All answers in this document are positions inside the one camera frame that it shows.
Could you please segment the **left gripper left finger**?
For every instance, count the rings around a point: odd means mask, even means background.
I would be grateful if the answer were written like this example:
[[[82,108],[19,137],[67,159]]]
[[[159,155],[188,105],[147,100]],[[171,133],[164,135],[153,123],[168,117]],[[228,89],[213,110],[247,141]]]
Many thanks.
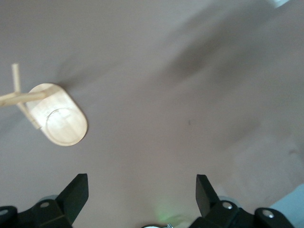
[[[18,228],[73,228],[88,197],[88,175],[78,174],[55,199],[42,200],[18,214]]]

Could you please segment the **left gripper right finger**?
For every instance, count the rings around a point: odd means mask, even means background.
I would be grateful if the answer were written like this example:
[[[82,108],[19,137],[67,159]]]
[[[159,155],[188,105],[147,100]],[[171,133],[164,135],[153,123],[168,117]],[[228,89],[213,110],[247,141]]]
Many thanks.
[[[206,175],[196,177],[196,202],[201,216],[190,228],[254,228],[254,216],[233,201],[220,199]]]

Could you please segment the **wooden cup rack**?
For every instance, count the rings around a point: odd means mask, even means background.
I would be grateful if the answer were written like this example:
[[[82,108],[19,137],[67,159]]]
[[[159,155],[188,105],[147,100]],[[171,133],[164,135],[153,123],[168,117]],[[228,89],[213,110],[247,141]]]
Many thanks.
[[[21,91],[19,65],[12,64],[14,92],[0,96],[0,107],[15,105],[52,143],[72,146],[86,135],[88,122],[62,87],[53,83],[42,83],[28,93]]]

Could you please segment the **brown table cover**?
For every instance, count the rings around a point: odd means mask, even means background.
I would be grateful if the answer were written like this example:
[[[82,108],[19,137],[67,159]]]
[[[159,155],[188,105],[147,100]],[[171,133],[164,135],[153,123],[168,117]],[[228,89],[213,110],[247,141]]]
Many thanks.
[[[249,212],[304,183],[304,0],[0,0],[0,95],[13,63],[89,129],[61,147],[0,108],[0,206],[87,173],[75,228],[186,227],[197,174]]]

